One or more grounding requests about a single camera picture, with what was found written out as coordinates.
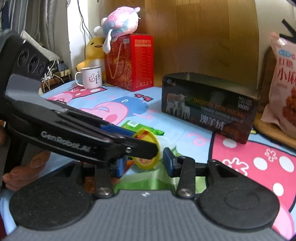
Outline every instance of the metal screw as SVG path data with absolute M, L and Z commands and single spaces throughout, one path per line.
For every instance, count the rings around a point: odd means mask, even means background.
M 131 148 L 130 148 L 130 147 L 127 147 L 127 148 L 126 148 L 126 153 L 127 153 L 127 154 L 131 154 Z
M 178 194 L 181 197 L 190 197 L 193 194 L 193 192 L 189 189 L 182 188 L 178 191 Z
M 143 197 L 148 197 L 148 196 L 150 196 L 150 193 L 149 192 L 142 192 L 141 195 Z
M 109 188 L 99 188 L 98 194 L 101 196 L 108 196 L 112 193 L 112 191 Z

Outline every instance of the gray textured base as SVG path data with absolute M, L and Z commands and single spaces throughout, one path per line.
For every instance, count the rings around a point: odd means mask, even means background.
M 274 230 L 238 233 L 208 221 L 194 202 L 170 191 L 120 191 L 87 216 L 56 231 L 17 228 L 5 241 L 284 241 Z

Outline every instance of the pink cartoon print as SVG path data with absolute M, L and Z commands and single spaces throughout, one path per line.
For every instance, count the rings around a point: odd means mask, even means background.
M 142 116 L 147 119 L 153 117 L 151 115 L 143 115 L 148 111 L 146 102 L 129 96 L 101 103 L 92 109 L 83 108 L 80 110 L 99 116 L 114 125 L 118 125 L 125 117 Z
M 287 240 L 294 236 L 294 221 L 289 210 L 282 204 L 272 228 Z
M 194 137 L 192 143 L 195 146 L 205 146 L 208 142 L 210 142 L 211 140 L 204 138 L 203 136 L 201 136 L 200 134 L 197 133 L 189 133 L 186 136 L 187 138 L 191 138 Z
M 55 95 L 53 97 L 48 98 L 48 100 L 53 100 L 53 101 L 60 101 L 60 102 L 64 102 L 64 103 L 69 103 L 72 99 L 78 98 L 78 97 L 84 97 L 84 96 L 88 96 L 94 93 L 98 93 L 98 92 L 102 92 L 105 91 L 107 89 L 103 88 L 103 87 L 99 87 L 96 89 L 84 89 L 81 86 L 76 86 L 73 89 L 70 89 L 68 91 L 65 91 L 61 94 Z
M 213 138 L 212 159 L 276 194 L 281 206 L 273 228 L 283 237 L 292 238 L 294 223 L 289 209 L 293 208 L 296 194 L 296 157 L 257 142 L 248 141 L 243 145 L 220 135 Z
M 116 102 L 104 102 L 92 109 L 82 108 L 80 110 L 99 116 L 114 125 L 119 124 L 128 114 L 128 108 Z

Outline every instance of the red gift box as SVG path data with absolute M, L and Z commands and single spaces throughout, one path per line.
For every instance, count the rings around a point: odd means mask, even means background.
M 105 55 L 107 82 L 138 91 L 154 84 L 153 36 L 129 34 L 111 42 Z

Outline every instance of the mug handle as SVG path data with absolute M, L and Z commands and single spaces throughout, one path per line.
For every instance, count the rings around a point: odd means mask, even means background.
M 76 84 L 78 84 L 78 85 L 81 86 L 81 87 L 84 87 L 83 85 L 79 84 L 78 81 L 77 81 L 77 79 L 76 79 L 77 74 L 80 74 L 80 73 L 81 73 L 81 72 L 77 72 L 77 73 L 75 74 L 75 81 L 76 81 Z

